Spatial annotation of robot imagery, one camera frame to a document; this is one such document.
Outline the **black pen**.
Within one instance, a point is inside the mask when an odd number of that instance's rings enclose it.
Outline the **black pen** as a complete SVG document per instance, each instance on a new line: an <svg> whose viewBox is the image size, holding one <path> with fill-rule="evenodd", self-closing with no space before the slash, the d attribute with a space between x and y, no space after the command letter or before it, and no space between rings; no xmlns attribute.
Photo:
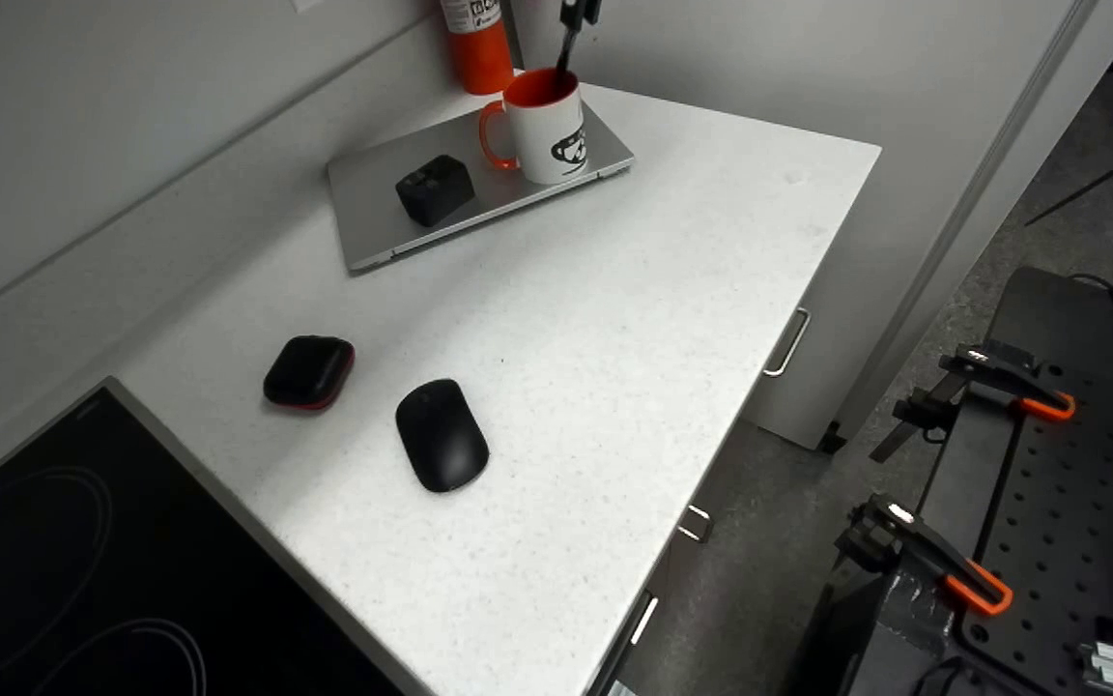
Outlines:
<svg viewBox="0 0 1113 696"><path fill-rule="evenodd" d="M569 25L569 27L565 27L565 38L560 38L555 67L554 67L560 76L569 73L576 34L581 34L581 27Z"/></svg>

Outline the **orange fire extinguisher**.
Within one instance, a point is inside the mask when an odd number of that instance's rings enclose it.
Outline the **orange fire extinguisher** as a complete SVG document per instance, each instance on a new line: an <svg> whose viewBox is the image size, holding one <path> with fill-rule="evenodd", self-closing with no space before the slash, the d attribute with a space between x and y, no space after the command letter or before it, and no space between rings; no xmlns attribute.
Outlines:
<svg viewBox="0 0 1113 696"><path fill-rule="evenodd" d="M467 94L502 94L515 83L515 54L502 0L436 0L457 83Z"/></svg>

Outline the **white mug orange interior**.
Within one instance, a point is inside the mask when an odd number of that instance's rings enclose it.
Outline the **white mug orange interior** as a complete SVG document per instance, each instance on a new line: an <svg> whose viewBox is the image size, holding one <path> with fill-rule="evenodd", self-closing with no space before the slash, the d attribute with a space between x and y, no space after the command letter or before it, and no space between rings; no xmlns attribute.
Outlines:
<svg viewBox="0 0 1113 696"><path fill-rule="evenodd" d="M581 76L565 69L527 69L497 102L475 116L482 158L497 173L555 185L586 167L586 116Z"/></svg>

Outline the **small black box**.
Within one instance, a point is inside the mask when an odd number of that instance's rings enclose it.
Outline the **small black box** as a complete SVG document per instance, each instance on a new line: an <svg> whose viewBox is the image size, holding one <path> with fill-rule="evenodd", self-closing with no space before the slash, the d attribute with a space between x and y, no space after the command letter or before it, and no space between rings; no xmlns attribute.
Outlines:
<svg viewBox="0 0 1113 696"><path fill-rule="evenodd" d="M475 185L458 158L436 156L426 167L399 178L393 195L422 228L436 228L475 199Z"/></svg>

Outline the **silver closed laptop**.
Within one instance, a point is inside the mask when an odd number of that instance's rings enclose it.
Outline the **silver closed laptop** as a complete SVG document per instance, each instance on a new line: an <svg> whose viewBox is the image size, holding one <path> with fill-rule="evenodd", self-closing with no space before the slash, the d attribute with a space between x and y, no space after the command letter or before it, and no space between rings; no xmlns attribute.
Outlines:
<svg viewBox="0 0 1113 696"><path fill-rule="evenodd" d="M363 276L628 167L628 149L600 114L586 114L586 169L536 185L487 164L478 150L478 116L467 114L368 150L348 150L324 167L324 183L342 267Z"/></svg>

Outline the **black earbud case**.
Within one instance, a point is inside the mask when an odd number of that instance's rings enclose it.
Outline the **black earbud case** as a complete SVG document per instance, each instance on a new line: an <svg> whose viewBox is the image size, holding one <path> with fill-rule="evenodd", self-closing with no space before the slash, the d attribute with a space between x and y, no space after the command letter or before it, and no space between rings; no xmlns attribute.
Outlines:
<svg viewBox="0 0 1113 696"><path fill-rule="evenodd" d="M340 337L290 337L264 377L264 397L290 410L327 410L354 368Z"/></svg>

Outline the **black computer mouse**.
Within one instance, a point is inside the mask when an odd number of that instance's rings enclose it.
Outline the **black computer mouse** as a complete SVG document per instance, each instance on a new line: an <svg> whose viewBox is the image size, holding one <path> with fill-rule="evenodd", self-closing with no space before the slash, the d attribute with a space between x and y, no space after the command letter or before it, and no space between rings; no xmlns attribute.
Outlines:
<svg viewBox="0 0 1113 696"><path fill-rule="evenodd" d="M393 424L426 493L444 497L487 473L492 449L457 381L413 387Z"/></svg>

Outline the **upper orange black clamp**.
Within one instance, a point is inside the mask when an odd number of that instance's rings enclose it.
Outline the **upper orange black clamp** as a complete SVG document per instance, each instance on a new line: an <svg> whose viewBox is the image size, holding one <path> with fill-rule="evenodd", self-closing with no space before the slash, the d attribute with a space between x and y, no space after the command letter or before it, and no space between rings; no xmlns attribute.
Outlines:
<svg viewBox="0 0 1113 696"><path fill-rule="evenodd" d="M874 446L876 463L913 436L943 446L965 396L983 396L1008 417L1070 422L1078 415L1074 396L1043 382L1038 360L1008 346L960 346L939 360L939 372L943 381L936 387L913 387L891 405L896 424Z"/></svg>

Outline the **orange black clamp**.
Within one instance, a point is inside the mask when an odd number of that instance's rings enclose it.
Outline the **orange black clamp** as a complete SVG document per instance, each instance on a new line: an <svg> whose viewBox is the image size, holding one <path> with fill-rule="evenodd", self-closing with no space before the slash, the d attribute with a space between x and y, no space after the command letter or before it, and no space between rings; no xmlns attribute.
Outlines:
<svg viewBox="0 0 1113 696"><path fill-rule="evenodd" d="M939 372L943 381L936 387L913 387L891 405L896 424L874 446L876 463L913 436L943 446L965 396L983 396L1008 417L1070 422L1078 415L1074 396L1043 382L1038 360L1008 346L960 346L939 360Z"/></svg>
<svg viewBox="0 0 1113 696"><path fill-rule="evenodd" d="M851 512L836 551L864 573L891 573L913 561L952 605L987 620L1001 620L1014 607L1014 588L998 573L960 555L918 516L884 497L868 497Z"/></svg>

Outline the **lower orange black clamp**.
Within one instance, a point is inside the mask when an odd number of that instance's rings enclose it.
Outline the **lower orange black clamp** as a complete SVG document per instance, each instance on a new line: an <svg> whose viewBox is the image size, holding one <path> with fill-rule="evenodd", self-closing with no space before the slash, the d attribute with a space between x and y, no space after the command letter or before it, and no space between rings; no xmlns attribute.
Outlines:
<svg viewBox="0 0 1113 696"><path fill-rule="evenodd" d="M864 573L891 573L913 561L952 605L987 620L1001 620L1014 607L1014 588L998 573L960 555L918 516L884 497L868 497L851 512L836 551Z"/></svg>

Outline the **black induction cooktop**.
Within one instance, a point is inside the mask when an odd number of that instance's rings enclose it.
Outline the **black induction cooktop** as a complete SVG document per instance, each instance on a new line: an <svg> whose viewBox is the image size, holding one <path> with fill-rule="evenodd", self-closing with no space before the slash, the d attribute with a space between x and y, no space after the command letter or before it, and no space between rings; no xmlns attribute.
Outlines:
<svg viewBox="0 0 1113 696"><path fill-rule="evenodd" d="M0 696L400 696L108 381L0 460Z"/></svg>

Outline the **black perforated robot table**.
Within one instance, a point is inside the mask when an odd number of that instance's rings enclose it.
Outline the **black perforated robot table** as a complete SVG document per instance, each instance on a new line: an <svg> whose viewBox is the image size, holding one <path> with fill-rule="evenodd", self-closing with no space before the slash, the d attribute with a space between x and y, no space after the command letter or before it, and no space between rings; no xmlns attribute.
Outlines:
<svg viewBox="0 0 1113 696"><path fill-rule="evenodd" d="M1070 422L965 396L907 512L1014 588L1001 620L905 561L819 605L801 685L819 696L1113 696L1113 285L1023 267L979 346L1038 360Z"/></svg>

